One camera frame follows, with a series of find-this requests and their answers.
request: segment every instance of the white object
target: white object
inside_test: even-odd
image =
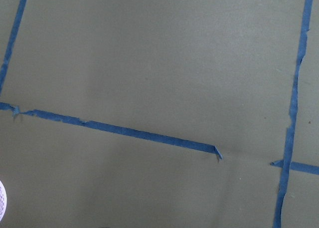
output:
[[[6,209],[6,193],[2,182],[0,181],[0,221],[2,220]]]

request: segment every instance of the horizontal blue tape strip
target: horizontal blue tape strip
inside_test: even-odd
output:
[[[6,73],[8,70],[8,65],[9,65],[9,62],[10,62],[10,59],[12,56],[14,42],[15,42],[16,36],[18,34],[18,31],[19,31],[19,27],[20,27],[23,11],[25,8],[25,4],[26,4],[26,0],[20,0],[19,7],[18,7],[18,10],[16,12],[14,23],[13,23],[13,26],[11,29],[9,42],[8,42],[7,47],[6,47],[6,51],[5,51],[5,55],[4,55],[4,59],[3,59],[3,64],[2,64],[1,69],[0,69],[0,95],[2,92],[2,87],[3,87],[4,80],[5,80],[5,76],[6,76]]]
[[[307,32],[309,31],[312,4],[313,4],[313,0],[305,0],[301,32],[300,32],[300,38],[299,38],[297,61],[296,61],[296,70],[294,75],[294,83],[293,83],[290,109],[289,109],[291,125],[287,129],[287,134],[286,134],[283,168],[282,168],[280,181],[279,181],[279,192],[277,196],[273,228],[281,228],[281,213],[282,213],[284,198],[287,192],[289,170],[290,170],[291,160],[293,156],[293,148],[294,148],[295,129],[296,129],[296,120],[297,120],[297,112],[298,112],[299,70],[300,70],[300,66],[303,61],[303,58],[306,54]]]
[[[284,160],[279,160],[272,162],[271,165],[274,167],[283,167]],[[291,162],[290,163],[290,169],[294,171],[299,171],[299,172],[306,172],[306,173],[311,173],[314,175],[319,175],[319,167],[317,166],[312,166],[312,165],[307,165],[299,162]]]
[[[101,122],[95,122],[95,121],[83,121],[77,117],[64,116],[64,115],[59,115],[52,112],[45,112],[41,110],[31,110],[26,112],[20,112],[18,106],[12,106],[10,104],[3,103],[3,102],[0,102],[0,110],[11,110],[13,116],[16,116],[18,114],[24,114],[28,116],[37,116],[47,120],[88,127],[88,128],[92,128],[96,130],[105,131],[105,132],[112,132],[116,134],[136,137],[136,138],[140,138],[144,140],[150,140],[154,142],[160,142],[160,143],[165,143],[165,144],[179,146],[179,147],[190,148],[190,149],[194,149],[194,150],[198,150],[202,152],[214,153],[218,156],[218,158],[223,159],[223,156],[221,155],[221,153],[218,151],[218,149],[215,146],[200,143],[200,142],[193,142],[193,141],[183,140],[176,137],[169,137],[165,135],[139,131],[139,130],[126,128],[126,127],[119,127],[119,126],[110,125],[107,123],[101,123]]]

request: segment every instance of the blue line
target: blue line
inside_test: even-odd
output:
[[[272,162],[271,165],[274,167],[283,167],[284,160],[279,160]],[[319,167],[307,165],[299,162],[291,162],[290,163],[290,169],[299,171],[299,172],[306,172],[314,175],[319,175]]]
[[[8,65],[9,65],[9,62],[10,62],[10,59],[12,56],[14,42],[15,42],[16,36],[18,34],[18,31],[19,31],[19,26],[21,23],[25,4],[26,4],[26,0],[20,0],[19,7],[18,7],[18,10],[16,12],[14,23],[12,26],[9,42],[8,42],[7,47],[6,47],[6,51],[5,51],[5,55],[4,55],[4,59],[3,59],[3,64],[2,64],[1,70],[0,70],[0,95],[2,92],[2,87],[3,87],[4,80],[5,80],[5,76],[6,76],[6,73],[8,70]]]
[[[77,117],[64,116],[64,115],[59,115],[52,112],[45,112],[41,110],[31,110],[26,112],[20,112],[18,106],[12,106],[8,103],[3,103],[3,102],[0,102],[0,110],[10,110],[12,111],[12,115],[14,117],[17,114],[37,116],[37,117],[51,120],[51,121],[63,122],[63,123],[68,123],[72,125],[88,127],[88,128],[92,128],[96,130],[121,134],[125,136],[136,137],[136,138],[140,138],[144,140],[190,148],[190,149],[203,151],[203,152],[214,153],[218,156],[218,158],[223,159],[223,156],[221,155],[221,153],[218,151],[218,149],[215,146],[200,143],[200,142],[193,142],[189,140],[183,140],[180,138],[169,137],[169,136],[160,135],[156,133],[150,133],[150,132],[139,131],[139,130],[126,128],[126,127],[114,126],[107,123],[101,123],[101,122],[95,122],[95,121],[83,121]]]
[[[291,159],[292,159],[293,148],[294,148],[294,137],[295,137],[295,128],[296,128],[297,111],[298,111],[299,69],[300,69],[301,62],[303,61],[303,58],[306,54],[307,32],[309,31],[312,4],[313,4],[313,0],[305,0],[303,21],[301,26],[299,48],[298,48],[298,55],[297,55],[296,71],[294,76],[293,90],[292,90],[290,110],[289,110],[291,125],[287,129],[287,134],[286,134],[284,162],[283,162],[283,168],[282,168],[282,172],[280,176],[279,192],[277,196],[273,228],[281,228],[281,212],[282,212],[284,198],[287,192],[287,186],[288,186],[288,180],[289,180],[289,169],[291,165]]]

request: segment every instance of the blue tape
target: blue tape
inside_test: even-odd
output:
[[[274,167],[283,167],[284,160],[272,162],[270,165],[272,165]],[[303,164],[303,163],[299,163],[299,162],[291,162],[290,169],[294,170],[294,171],[306,172],[306,173],[310,173],[310,174],[314,174],[314,175],[319,175],[319,167],[307,165],[307,164]]]
[[[306,54],[307,32],[309,31],[312,4],[313,4],[313,0],[305,0],[303,20],[302,20],[302,26],[301,26],[300,39],[299,39],[299,48],[298,48],[298,54],[297,54],[296,71],[294,76],[293,90],[292,90],[290,110],[289,110],[291,125],[287,129],[287,134],[286,134],[284,160],[283,160],[283,166],[282,166],[283,168],[282,168],[282,172],[280,176],[279,192],[277,196],[275,218],[274,218],[274,224],[273,224],[274,228],[281,228],[281,212],[282,212],[284,198],[287,192],[289,170],[291,166],[291,159],[292,159],[293,147],[294,147],[295,128],[296,128],[297,111],[298,111],[299,69],[300,69],[301,62],[303,61],[303,58]]]
[[[2,64],[1,70],[0,70],[0,95],[2,92],[2,87],[3,87],[4,80],[5,80],[5,76],[6,76],[6,73],[8,70],[8,65],[9,65],[9,62],[10,62],[10,59],[12,56],[14,42],[15,42],[16,36],[18,34],[18,30],[19,30],[19,26],[21,23],[25,4],[26,4],[26,0],[20,0],[19,7],[18,7],[18,10],[16,12],[14,23],[12,26],[9,42],[8,42],[7,47],[6,47],[6,51],[5,51],[5,55],[4,55],[4,59],[3,59],[3,64]]]
[[[223,156],[221,155],[221,153],[215,146],[200,143],[200,142],[193,142],[189,140],[183,140],[180,138],[169,137],[169,136],[160,135],[156,133],[150,133],[150,132],[139,131],[139,130],[126,128],[126,127],[114,126],[107,123],[101,123],[101,122],[95,122],[95,121],[83,121],[77,117],[64,116],[64,115],[59,115],[52,112],[45,112],[41,110],[31,110],[26,112],[20,112],[18,106],[12,106],[10,104],[3,103],[3,102],[0,102],[0,110],[11,110],[13,117],[15,117],[17,114],[37,116],[37,117],[51,120],[51,121],[63,122],[63,123],[68,123],[72,125],[101,130],[105,132],[112,132],[112,133],[121,134],[125,136],[136,137],[136,138],[140,138],[144,140],[150,140],[154,142],[160,142],[160,143],[165,143],[169,145],[190,148],[190,149],[194,149],[198,151],[214,153],[217,155],[218,158],[223,159]]]

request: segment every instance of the short blue tape piece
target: short blue tape piece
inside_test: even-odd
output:
[[[112,132],[112,133],[121,134],[125,136],[136,137],[136,138],[140,138],[144,140],[150,140],[154,142],[160,142],[160,143],[170,144],[174,146],[190,148],[190,149],[203,151],[203,152],[214,153],[217,155],[218,158],[223,159],[223,156],[221,155],[221,153],[215,146],[200,143],[200,142],[193,142],[189,140],[183,140],[180,138],[169,137],[169,136],[160,135],[156,133],[144,132],[144,131],[139,131],[139,130],[126,128],[126,127],[119,127],[119,126],[110,125],[107,123],[101,123],[101,122],[95,122],[95,121],[83,121],[77,117],[64,116],[64,115],[59,115],[52,112],[45,112],[41,110],[31,110],[26,112],[20,112],[17,106],[12,106],[10,104],[3,103],[3,102],[0,102],[0,110],[11,110],[13,117],[15,117],[17,114],[37,116],[47,120],[88,127],[88,128],[92,128],[96,130],[105,131],[105,132]]]
[[[284,160],[279,160],[271,163],[274,167],[283,167]],[[299,172],[306,172],[314,175],[319,175],[319,167],[307,165],[299,162],[291,162],[290,169]]]
[[[9,62],[10,62],[10,59],[12,56],[14,42],[15,42],[15,39],[16,39],[16,36],[18,34],[18,30],[20,27],[25,4],[26,4],[26,0],[20,0],[19,7],[18,7],[18,10],[16,12],[13,27],[11,30],[9,42],[8,42],[7,47],[6,47],[6,51],[5,51],[5,55],[4,55],[4,59],[3,59],[3,64],[2,64],[1,70],[0,70],[0,95],[2,92],[2,87],[3,87],[4,80],[5,80],[5,76],[6,76],[6,73],[8,70],[8,65],[9,65]]]
[[[289,170],[290,170],[291,159],[293,155],[293,147],[294,147],[295,127],[296,127],[297,111],[298,111],[299,69],[300,69],[301,62],[306,54],[307,32],[309,31],[312,4],[313,4],[313,0],[305,0],[303,20],[302,20],[302,26],[301,26],[300,39],[299,39],[296,71],[294,76],[293,90],[292,90],[290,110],[289,110],[291,125],[287,129],[287,134],[286,134],[284,161],[283,161],[283,166],[282,166],[283,168],[282,168],[282,172],[280,176],[279,192],[277,196],[273,228],[281,228],[281,213],[282,213],[284,198],[287,192]]]

